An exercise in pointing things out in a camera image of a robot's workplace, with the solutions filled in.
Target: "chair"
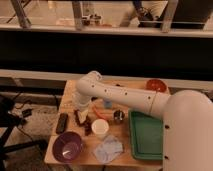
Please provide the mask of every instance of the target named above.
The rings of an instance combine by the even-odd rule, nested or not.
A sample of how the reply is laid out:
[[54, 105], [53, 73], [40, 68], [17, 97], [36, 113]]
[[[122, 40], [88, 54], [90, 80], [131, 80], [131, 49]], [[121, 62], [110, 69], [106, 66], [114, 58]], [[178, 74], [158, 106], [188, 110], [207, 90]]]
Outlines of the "chair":
[[38, 145], [41, 150], [46, 149], [47, 142], [45, 140], [35, 140], [26, 143], [20, 143], [10, 146], [5, 146], [13, 128], [18, 126], [22, 122], [22, 118], [19, 116], [14, 116], [9, 114], [14, 107], [14, 102], [11, 99], [3, 97], [0, 95], [0, 127], [7, 127], [3, 135], [0, 137], [0, 170], [5, 171], [4, 160], [7, 159], [7, 153], [16, 150], [32, 147]]

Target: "floor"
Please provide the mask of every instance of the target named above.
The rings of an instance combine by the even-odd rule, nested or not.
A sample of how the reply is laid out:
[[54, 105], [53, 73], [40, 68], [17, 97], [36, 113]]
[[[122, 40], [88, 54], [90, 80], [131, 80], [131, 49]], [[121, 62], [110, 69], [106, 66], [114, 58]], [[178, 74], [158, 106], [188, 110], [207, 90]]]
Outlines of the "floor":
[[[45, 139], [47, 142], [50, 138], [53, 123], [57, 116], [57, 103], [52, 95], [43, 94], [20, 94], [16, 100], [17, 103], [12, 113], [21, 116], [25, 109], [32, 109], [32, 115], [27, 117], [27, 123], [22, 127], [14, 128], [7, 145], [23, 143], [31, 141], [25, 134], [30, 135], [33, 140]], [[103, 166], [71, 166], [63, 165], [47, 165], [44, 163], [45, 151], [40, 151], [39, 148], [31, 147], [16, 152], [8, 153], [8, 159], [5, 161], [6, 171], [102, 171]], [[135, 168], [135, 167], [109, 167], [105, 171], [156, 171], [151, 168]]]

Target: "glass panel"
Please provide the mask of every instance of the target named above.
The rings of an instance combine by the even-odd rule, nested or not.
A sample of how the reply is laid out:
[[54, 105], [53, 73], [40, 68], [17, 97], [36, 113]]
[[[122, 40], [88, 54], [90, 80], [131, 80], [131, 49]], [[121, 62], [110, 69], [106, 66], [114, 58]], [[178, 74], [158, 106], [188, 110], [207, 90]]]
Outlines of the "glass panel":
[[10, 0], [0, 0], [0, 24], [18, 24], [17, 17]]
[[[167, 1], [91, 1], [91, 3], [95, 17], [100, 19], [100, 26], [155, 27], [156, 23], [162, 22], [160, 17]], [[145, 17], [142, 16], [143, 11], [140, 11], [142, 8], [147, 12]], [[84, 21], [87, 21], [86, 19], [92, 21], [90, 26], [95, 25], [91, 15], [84, 16]]]
[[32, 25], [74, 26], [71, 1], [31, 1], [24, 9]]
[[212, 0], [179, 0], [172, 28], [212, 29]]

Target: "black wall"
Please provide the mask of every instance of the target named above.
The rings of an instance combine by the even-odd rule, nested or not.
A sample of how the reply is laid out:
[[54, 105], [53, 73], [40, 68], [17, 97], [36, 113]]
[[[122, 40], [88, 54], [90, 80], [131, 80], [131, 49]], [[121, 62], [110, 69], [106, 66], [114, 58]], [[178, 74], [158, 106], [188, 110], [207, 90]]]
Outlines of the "black wall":
[[213, 38], [0, 31], [0, 68], [213, 80]]

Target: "green tray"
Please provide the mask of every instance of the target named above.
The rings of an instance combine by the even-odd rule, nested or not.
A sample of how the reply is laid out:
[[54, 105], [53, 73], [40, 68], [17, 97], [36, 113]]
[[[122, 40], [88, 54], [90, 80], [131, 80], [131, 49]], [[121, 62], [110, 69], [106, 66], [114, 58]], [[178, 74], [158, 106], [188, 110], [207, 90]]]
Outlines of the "green tray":
[[132, 156], [135, 159], [162, 160], [163, 122], [129, 111]]

